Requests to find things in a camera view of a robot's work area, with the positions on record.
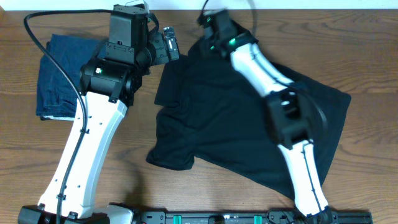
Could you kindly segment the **black t-shirt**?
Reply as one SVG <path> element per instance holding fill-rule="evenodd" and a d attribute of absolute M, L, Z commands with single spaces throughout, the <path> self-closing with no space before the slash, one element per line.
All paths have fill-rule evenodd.
<path fill-rule="evenodd" d="M 263 99 L 230 63 L 203 56 L 201 47 L 196 41 L 164 67 L 155 97 L 157 142 L 147 162 L 189 170 L 200 158 L 293 198 L 286 162 L 267 133 Z"/>

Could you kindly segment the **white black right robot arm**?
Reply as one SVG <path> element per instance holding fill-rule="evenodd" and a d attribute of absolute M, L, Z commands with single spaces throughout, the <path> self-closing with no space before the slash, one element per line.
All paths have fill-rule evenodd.
<path fill-rule="evenodd" d="M 322 191 L 315 165 L 315 116 L 327 128 L 324 112 L 266 59 L 254 32 L 230 18 L 226 9 L 202 10 L 197 19 L 204 28 L 201 52 L 230 62 L 264 99 L 268 133 L 282 153 L 294 188 L 294 202 L 305 223 L 335 223 Z"/>

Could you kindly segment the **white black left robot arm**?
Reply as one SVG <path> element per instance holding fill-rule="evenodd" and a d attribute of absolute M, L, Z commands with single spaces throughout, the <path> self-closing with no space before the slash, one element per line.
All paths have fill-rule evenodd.
<path fill-rule="evenodd" d="M 19 223 L 139 223 L 121 203 L 96 208 L 98 179 L 112 138 L 150 68 L 179 57 L 172 27 L 161 29 L 145 1 L 115 5 L 109 37 L 100 42 L 73 85 L 77 108 L 71 133 L 49 186 Z"/>

